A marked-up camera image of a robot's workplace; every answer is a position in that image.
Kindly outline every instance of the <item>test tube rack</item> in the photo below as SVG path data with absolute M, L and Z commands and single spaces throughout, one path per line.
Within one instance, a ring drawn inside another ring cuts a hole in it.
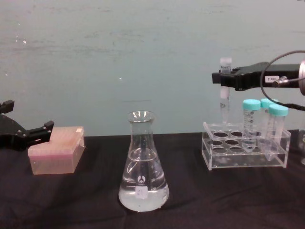
M 284 167 L 287 166 L 291 134 L 283 130 L 278 141 L 272 139 L 273 157 L 263 152 L 261 136 L 246 137 L 242 124 L 203 123 L 202 155 L 209 170 L 228 167 Z M 253 141 L 255 148 L 245 150 L 244 142 Z

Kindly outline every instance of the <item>rack hole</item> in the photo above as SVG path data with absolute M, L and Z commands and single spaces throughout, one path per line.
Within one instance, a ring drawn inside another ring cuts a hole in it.
M 238 145 L 239 142 L 236 140 L 225 140 L 224 142 L 226 142 L 228 145 Z
M 238 131 L 232 132 L 231 135 L 233 135 L 235 137 L 242 137 L 242 136 L 244 136 L 244 134 L 242 132 L 238 132 Z
M 228 137 L 228 134 L 224 132 L 215 132 L 213 135 L 216 137 Z
M 233 153 L 243 153 L 244 152 L 244 149 L 241 148 L 241 147 L 238 147 L 238 146 L 233 146 L 230 148 L 230 150 L 233 152 Z
M 222 147 L 213 148 L 213 151 L 215 153 L 218 153 L 218 154 L 225 154 L 227 152 L 227 150 L 225 148 L 222 148 Z
M 223 143 L 221 141 L 209 141 L 208 144 L 212 144 L 214 146 L 220 146 L 222 145 Z
M 255 152 L 255 153 L 258 153 L 258 152 L 260 152 L 260 151 L 261 151 L 261 149 L 258 148 L 258 147 L 255 147 L 255 148 L 253 149 L 253 152 Z

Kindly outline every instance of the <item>water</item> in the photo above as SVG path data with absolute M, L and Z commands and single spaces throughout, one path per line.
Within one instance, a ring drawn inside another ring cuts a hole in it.
M 262 121 L 261 121 L 261 130 L 262 130 L 262 138 L 266 138 L 266 133 L 270 131 L 269 122 L 269 112 L 268 109 L 262 108 Z
M 247 153 L 251 153 L 256 147 L 256 139 L 248 138 L 248 139 L 242 140 L 242 147 Z
M 148 148 L 130 152 L 120 185 L 120 202 L 133 211 L 152 211 L 160 208 L 168 196 L 158 154 Z
M 254 113 L 255 111 L 248 111 L 244 110 L 244 130 L 247 132 L 254 130 L 254 123 L 256 120 L 254 120 Z
M 120 190 L 120 202 L 128 209 L 133 211 L 152 211 L 160 208 L 168 199 L 168 187 L 156 191 L 148 191 L 146 199 L 136 198 L 135 191 Z
M 229 109 L 230 109 L 229 106 L 230 106 L 229 96 L 227 96 L 226 98 L 220 98 L 220 112 L 224 124 L 226 124 L 229 119 Z

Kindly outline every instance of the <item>glass flask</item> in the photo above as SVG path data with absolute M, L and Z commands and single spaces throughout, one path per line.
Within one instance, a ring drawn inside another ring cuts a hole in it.
M 151 129 L 153 112 L 128 114 L 131 143 L 119 191 L 120 202 L 138 212 L 160 208 L 168 199 L 169 189 L 154 146 Z
M 301 160 L 301 163 L 305 165 L 305 114 L 302 114 L 302 125 L 299 129 L 299 135 L 298 135 L 298 147 L 301 151 L 301 154 L 303 155 L 303 158 Z

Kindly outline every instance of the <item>black table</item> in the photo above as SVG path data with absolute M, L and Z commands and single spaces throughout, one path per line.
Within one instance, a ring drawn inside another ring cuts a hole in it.
M 118 200 L 130 136 L 87 137 L 74 174 L 31 172 L 26 152 L 0 151 L 0 229 L 304 229 L 305 166 L 293 132 L 287 168 L 208 171 L 201 133 L 155 135 L 170 189 L 159 210 Z

